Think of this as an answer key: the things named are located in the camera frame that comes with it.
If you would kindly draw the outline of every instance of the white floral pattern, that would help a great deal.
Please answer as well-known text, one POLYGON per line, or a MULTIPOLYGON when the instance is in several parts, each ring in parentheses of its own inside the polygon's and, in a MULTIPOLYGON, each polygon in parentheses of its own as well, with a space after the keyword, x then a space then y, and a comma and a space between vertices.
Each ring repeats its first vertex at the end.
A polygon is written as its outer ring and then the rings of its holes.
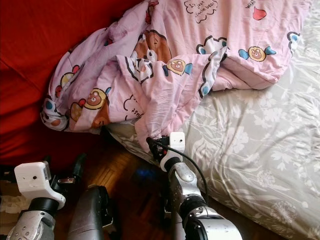
MULTIPOLYGON (((313 3, 277 84, 212 92, 180 129, 215 200, 292 240, 320 240, 320 2, 313 3)), ((108 129, 154 163, 134 122, 108 129)))
POLYGON ((291 224, 297 217, 296 207, 287 201, 279 201, 272 206, 270 216, 283 224, 291 224))

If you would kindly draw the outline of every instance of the wooden floor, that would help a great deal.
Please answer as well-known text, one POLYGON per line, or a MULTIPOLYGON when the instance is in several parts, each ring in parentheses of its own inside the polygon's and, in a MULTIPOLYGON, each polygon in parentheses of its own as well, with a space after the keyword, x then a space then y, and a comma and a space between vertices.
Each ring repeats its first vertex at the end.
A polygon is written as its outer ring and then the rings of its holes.
MULTIPOLYGON (((160 192, 166 174, 126 151, 111 137, 103 140, 88 153, 83 186, 105 186, 116 201, 123 240, 170 240, 170 227, 162 221, 160 192)), ((66 206, 56 216, 55 239, 64 240, 81 190, 68 198, 66 206)), ((283 240, 240 214, 210 199, 209 205, 232 221, 243 240, 283 240)))

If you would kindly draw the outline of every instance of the white robot part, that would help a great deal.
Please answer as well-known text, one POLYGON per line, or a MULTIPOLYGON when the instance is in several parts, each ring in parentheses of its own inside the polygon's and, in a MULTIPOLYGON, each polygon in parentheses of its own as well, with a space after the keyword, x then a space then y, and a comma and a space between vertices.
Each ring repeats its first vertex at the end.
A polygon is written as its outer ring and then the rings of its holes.
MULTIPOLYGON (((173 131, 170 133, 170 136, 169 136, 169 147, 170 148, 178 150, 181 153, 183 153, 185 151, 185 146, 186 146, 186 137, 185 137, 184 132, 173 131)), ((167 171, 165 169, 165 163, 173 157, 180 158, 181 162, 182 162, 182 157, 180 154, 178 154, 174 151, 168 150, 167 154, 163 157, 163 159, 160 162, 160 167, 161 167, 162 171, 164 171, 164 172, 167 171)))
POLYGON ((50 198, 63 208, 66 198, 50 187, 50 171, 44 162, 23 163, 14 168, 14 174, 20 193, 29 200, 50 198))

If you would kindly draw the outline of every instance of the cartoon bear print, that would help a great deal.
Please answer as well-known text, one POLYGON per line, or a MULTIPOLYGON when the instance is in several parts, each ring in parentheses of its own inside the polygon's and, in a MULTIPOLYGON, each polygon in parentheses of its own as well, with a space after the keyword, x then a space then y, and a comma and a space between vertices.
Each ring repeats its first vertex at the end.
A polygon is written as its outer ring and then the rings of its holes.
POLYGON ((192 63, 186 64, 186 62, 181 59, 174 59, 174 60, 170 60, 162 68, 163 68, 165 76, 167 77, 167 76, 169 76, 168 70, 170 70, 180 76, 182 76, 184 73, 190 75, 191 71, 192 71, 192 67, 193 67, 192 63))
POLYGON ((139 36, 131 58, 167 63, 172 58, 167 38, 154 29, 145 31, 139 36))
POLYGON ((90 110, 99 110, 93 119, 92 128, 100 128, 101 126, 110 123, 109 118, 109 98, 107 94, 110 92, 111 87, 108 87, 105 91, 99 88, 93 88, 86 99, 84 107, 90 110))
POLYGON ((80 69, 79 65, 75 65, 72 68, 72 72, 67 72, 65 74, 63 74, 63 76, 60 79, 60 85, 58 85, 55 88, 55 97, 59 98, 62 88, 72 79, 72 77, 76 74, 76 72, 80 69))
POLYGON ((88 98, 86 99, 84 107, 90 110, 100 109, 102 108, 106 97, 107 95, 104 91, 99 88, 94 88, 91 90, 88 98))
POLYGON ((251 46, 249 47, 248 51, 240 49, 238 53, 239 56, 245 60, 250 58, 256 62, 262 62, 266 59, 267 55, 274 55, 277 52, 272 50, 270 46, 267 46, 265 50, 258 46, 251 46))

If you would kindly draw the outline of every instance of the speech bubble print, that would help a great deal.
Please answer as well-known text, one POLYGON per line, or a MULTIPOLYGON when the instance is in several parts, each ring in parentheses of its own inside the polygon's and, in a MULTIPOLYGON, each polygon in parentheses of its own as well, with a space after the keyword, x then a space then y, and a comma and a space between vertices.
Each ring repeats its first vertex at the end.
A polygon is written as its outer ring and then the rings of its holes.
POLYGON ((126 116, 124 118, 126 121, 140 118, 144 114, 134 95, 131 95, 128 99, 124 101, 123 108, 127 111, 126 116))
POLYGON ((193 15, 197 24, 207 19, 218 8, 218 2, 214 0, 188 0, 184 2, 185 10, 193 15))

